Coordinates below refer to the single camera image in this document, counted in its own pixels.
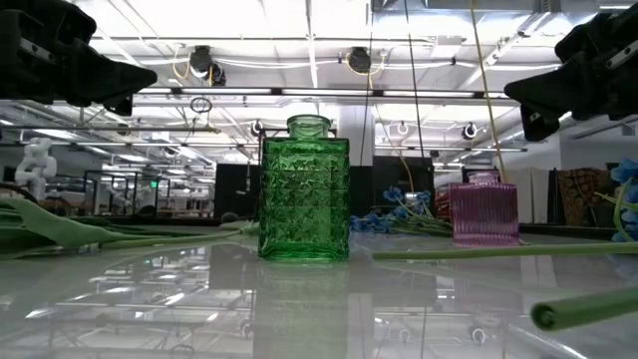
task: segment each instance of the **reflective white table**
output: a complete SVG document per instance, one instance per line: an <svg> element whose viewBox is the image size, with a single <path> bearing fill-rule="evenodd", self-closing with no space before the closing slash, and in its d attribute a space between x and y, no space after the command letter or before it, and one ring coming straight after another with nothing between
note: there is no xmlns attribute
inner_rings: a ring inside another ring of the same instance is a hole
<svg viewBox="0 0 638 359"><path fill-rule="evenodd" d="M448 246L357 234L344 263L262 261L254 238L4 261L0 358L636 357L636 315L555 333L528 317L537 301L631 285L633 257L370 258Z"/></svg>

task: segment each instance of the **ceiling light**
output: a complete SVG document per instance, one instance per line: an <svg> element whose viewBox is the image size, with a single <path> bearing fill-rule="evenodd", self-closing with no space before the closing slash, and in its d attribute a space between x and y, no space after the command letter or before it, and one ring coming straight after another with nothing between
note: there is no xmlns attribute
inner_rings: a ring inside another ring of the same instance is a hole
<svg viewBox="0 0 638 359"><path fill-rule="evenodd" d="M568 112L565 115L561 116L560 119L558 119L558 121L561 123L569 118L571 118L571 112Z"/></svg>
<svg viewBox="0 0 638 359"><path fill-rule="evenodd" d="M99 155L105 155L105 156L110 156L111 155L108 152L106 152L106 151L104 151L102 149L95 148L93 146L86 146L86 148L87 148L87 150L91 150L94 153L99 154Z"/></svg>
<svg viewBox="0 0 638 359"><path fill-rule="evenodd" d="M117 287L109 290L105 290L105 293L125 293L135 290L133 287Z"/></svg>
<svg viewBox="0 0 638 359"><path fill-rule="evenodd" d="M437 43L430 53L433 58L452 58L461 49L463 45L463 37L461 36L437 36Z"/></svg>
<svg viewBox="0 0 638 359"><path fill-rule="evenodd" d="M62 140L71 140L76 137L75 135L71 133L68 133L66 131L60 131L60 130L34 130L34 132L37 132L38 134L62 139Z"/></svg>
<svg viewBox="0 0 638 359"><path fill-rule="evenodd" d="M372 91L365 90L321 90L321 89L284 89L283 95L297 96L369 96Z"/></svg>
<svg viewBox="0 0 638 359"><path fill-rule="evenodd" d="M408 127L406 126L406 123L401 121L401 124L397 126L397 131L401 135L407 135L408 134Z"/></svg>
<svg viewBox="0 0 638 359"><path fill-rule="evenodd" d="M166 305L171 305L179 302L182 298L184 298L183 293L178 293L176 295L172 295L167 298Z"/></svg>
<svg viewBox="0 0 638 359"><path fill-rule="evenodd" d="M145 88L138 91L138 94L142 95L163 95L170 93L171 90L169 88Z"/></svg>
<svg viewBox="0 0 638 359"><path fill-rule="evenodd" d="M436 98L470 98L474 96L474 92L453 92L453 91L417 91L418 97L436 97ZM414 91L390 91L383 92L384 97L415 97Z"/></svg>
<svg viewBox="0 0 638 359"><path fill-rule="evenodd" d="M233 89L233 88L215 88L215 89L183 89L183 93L188 95L270 95L270 89Z"/></svg>
<svg viewBox="0 0 638 359"><path fill-rule="evenodd" d="M600 5L600 10L627 10L631 5Z"/></svg>
<svg viewBox="0 0 638 359"><path fill-rule="evenodd" d="M178 79L168 79L168 81L170 83L174 83L174 84L177 84L180 87L183 87L183 85L181 84L181 82Z"/></svg>
<svg viewBox="0 0 638 359"><path fill-rule="evenodd" d="M146 162L149 159L136 155L118 155L120 158L131 162Z"/></svg>
<svg viewBox="0 0 638 359"><path fill-rule="evenodd" d="M107 146L107 147L124 147L125 143L76 143L78 146Z"/></svg>

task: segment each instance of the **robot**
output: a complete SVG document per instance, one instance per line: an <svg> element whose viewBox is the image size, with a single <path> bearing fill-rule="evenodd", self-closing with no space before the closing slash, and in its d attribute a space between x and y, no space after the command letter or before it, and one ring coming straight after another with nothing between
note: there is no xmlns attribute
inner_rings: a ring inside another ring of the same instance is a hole
<svg viewBox="0 0 638 359"><path fill-rule="evenodd" d="M16 169L16 183L27 185L37 200L46 198L47 179L53 178L58 172L56 159L49 156L51 145L50 139L31 139L24 148L24 159Z"/></svg>

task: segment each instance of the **glass bottle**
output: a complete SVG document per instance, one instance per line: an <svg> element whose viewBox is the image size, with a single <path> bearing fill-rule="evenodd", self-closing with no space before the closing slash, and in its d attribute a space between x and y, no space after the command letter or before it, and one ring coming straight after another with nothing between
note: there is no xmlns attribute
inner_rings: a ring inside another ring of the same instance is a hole
<svg viewBox="0 0 638 359"><path fill-rule="evenodd" d="M289 138L263 144L259 256L347 259L349 142L328 139L321 116L294 116L288 129Z"/></svg>

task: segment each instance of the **light fixture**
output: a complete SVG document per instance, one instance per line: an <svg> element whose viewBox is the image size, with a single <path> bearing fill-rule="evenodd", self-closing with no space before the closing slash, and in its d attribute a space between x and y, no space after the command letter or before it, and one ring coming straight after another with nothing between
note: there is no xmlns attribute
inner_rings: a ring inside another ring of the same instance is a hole
<svg viewBox="0 0 638 359"><path fill-rule="evenodd" d="M133 287L117 287L117 288L105 290L105 293L125 293L125 292L134 291L134 290L135 288Z"/></svg>
<svg viewBox="0 0 638 359"><path fill-rule="evenodd" d="M206 321L213 321L217 318L217 316L219 316L219 313L212 313L206 318Z"/></svg>
<svg viewBox="0 0 638 359"><path fill-rule="evenodd" d="M104 151L102 149L95 148L93 146L86 146L86 148L87 148L87 150L91 150L91 151L93 151L94 153L96 153L98 155L104 155L104 156L110 156L111 155L108 152L106 152L106 151Z"/></svg>
<svg viewBox="0 0 638 359"><path fill-rule="evenodd" d="M261 132L261 129L263 129L263 126L261 125L261 122L259 122L259 119L250 123L250 133L253 136L259 137L259 133Z"/></svg>
<svg viewBox="0 0 638 359"><path fill-rule="evenodd" d="M467 141L475 138L477 136L477 125L473 123L469 123L467 126L463 127L461 136L463 137L464 140L467 140Z"/></svg>
<svg viewBox="0 0 638 359"><path fill-rule="evenodd" d="M176 295L172 295L166 299L166 305L172 305L179 302L182 298L184 298L183 293L178 293Z"/></svg>
<svg viewBox="0 0 638 359"><path fill-rule="evenodd" d="M75 135L71 133L68 133L66 131L60 131L60 130L34 130L34 132L37 132L38 134L42 134L46 136L51 136L57 139L62 139L62 140L71 140L76 137Z"/></svg>
<svg viewBox="0 0 638 359"><path fill-rule="evenodd" d="M406 135L408 133L408 126L404 121L401 121L401 124L397 126L397 132L401 135Z"/></svg>
<svg viewBox="0 0 638 359"><path fill-rule="evenodd" d="M461 49L463 41L464 38L462 36L439 35L430 57L451 59Z"/></svg>
<svg viewBox="0 0 638 359"><path fill-rule="evenodd" d="M180 87L183 87L183 85L181 84L181 82L178 79L168 79L168 81L170 83L174 83L174 84L177 84Z"/></svg>
<svg viewBox="0 0 638 359"><path fill-rule="evenodd" d="M296 96L369 96L372 91L366 90L321 90L321 89L284 89L283 95Z"/></svg>
<svg viewBox="0 0 638 359"><path fill-rule="evenodd" d="M149 159L136 155L118 155L120 158L131 162L146 162Z"/></svg>
<svg viewBox="0 0 638 359"><path fill-rule="evenodd" d="M171 173L173 175L186 175L186 171L184 170L173 170L173 169L168 169L166 170L168 173Z"/></svg>
<svg viewBox="0 0 638 359"><path fill-rule="evenodd" d="M627 10L631 5L600 5L600 10Z"/></svg>
<svg viewBox="0 0 638 359"><path fill-rule="evenodd" d="M560 119L558 119L558 121L561 123L567 119L571 118L571 111L566 113L565 115L561 116Z"/></svg>
<svg viewBox="0 0 638 359"><path fill-rule="evenodd" d="M458 92L458 91L417 91L417 97L435 97L435 98L471 98L474 92ZM415 97L414 91L394 91L386 90L383 92L384 97Z"/></svg>
<svg viewBox="0 0 638 359"><path fill-rule="evenodd" d="M197 88L183 89L188 95L270 95L270 89L239 89L239 88Z"/></svg>

